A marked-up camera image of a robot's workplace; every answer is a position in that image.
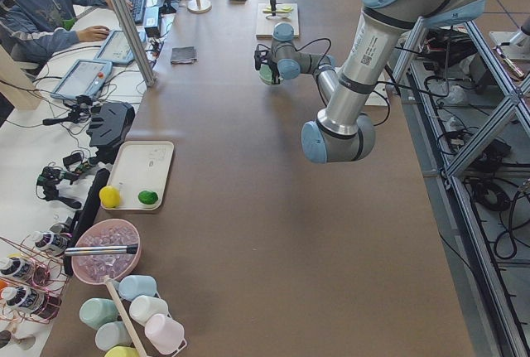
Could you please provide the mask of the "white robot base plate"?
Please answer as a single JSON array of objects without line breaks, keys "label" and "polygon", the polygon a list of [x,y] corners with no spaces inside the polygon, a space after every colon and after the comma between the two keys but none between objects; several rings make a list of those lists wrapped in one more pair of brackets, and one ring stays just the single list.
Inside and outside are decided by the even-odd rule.
[{"label": "white robot base plate", "polygon": [[386,106],[387,100],[388,93],[386,90],[386,84],[384,81],[381,81],[375,85],[365,104],[367,106]]}]

